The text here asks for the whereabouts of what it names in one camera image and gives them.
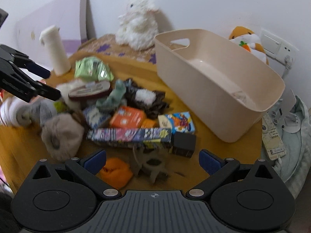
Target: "orange knitted item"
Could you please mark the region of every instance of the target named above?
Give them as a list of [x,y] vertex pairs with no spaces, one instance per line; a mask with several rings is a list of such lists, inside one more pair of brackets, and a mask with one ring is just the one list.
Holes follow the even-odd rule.
[[114,187],[121,189],[133,177],[130,165],[119,158],[109,158],[106,165],[100,170],[101,179]]

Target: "orange and white plush toy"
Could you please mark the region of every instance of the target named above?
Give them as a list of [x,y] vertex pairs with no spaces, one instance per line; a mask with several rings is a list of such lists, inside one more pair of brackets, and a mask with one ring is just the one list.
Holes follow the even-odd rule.
[[265,50],[261,45],[260,38],[250,29],[243,26],[237,26],[229,36],[229,40],[243,47],[245,50],[254,54],[262,62],[269,65]]

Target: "white wall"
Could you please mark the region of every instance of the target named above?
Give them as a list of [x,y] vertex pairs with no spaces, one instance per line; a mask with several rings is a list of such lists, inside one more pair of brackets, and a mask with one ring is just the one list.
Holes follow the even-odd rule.
[[[51,0],[0,0],[9,18],[0,30],[0,42],[17,47],[15,22]],[[311,107],[311,0],[156,0],[161,31],[203,28],[228,37],[238,25],[260,34],[264,28],[297,47],[299,56],[286,79],[288,88]],[[90,0],[89,37],[115,32],[126,0]],[[271,66],[282,70],[276,61]]]

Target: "metal screw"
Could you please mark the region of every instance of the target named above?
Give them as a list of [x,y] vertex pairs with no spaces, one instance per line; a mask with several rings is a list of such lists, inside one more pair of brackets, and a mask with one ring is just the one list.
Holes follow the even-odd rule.
[[103,192],[104,195],[109,197],[116,196],[118,193],[119,193],[118,190],[113,188],[108,188]]
[[201,189],[191,189],[189,194],[194,197],[200,197],[204,194],[204,191]]

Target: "crosshair logo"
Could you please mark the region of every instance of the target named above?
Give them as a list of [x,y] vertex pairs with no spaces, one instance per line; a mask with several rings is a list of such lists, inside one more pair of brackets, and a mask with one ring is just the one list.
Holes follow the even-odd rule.
[[150,194],[150,196],[155,199],[155,198],[158,198],[160,195],[157,193],[153,193],[153,194]]

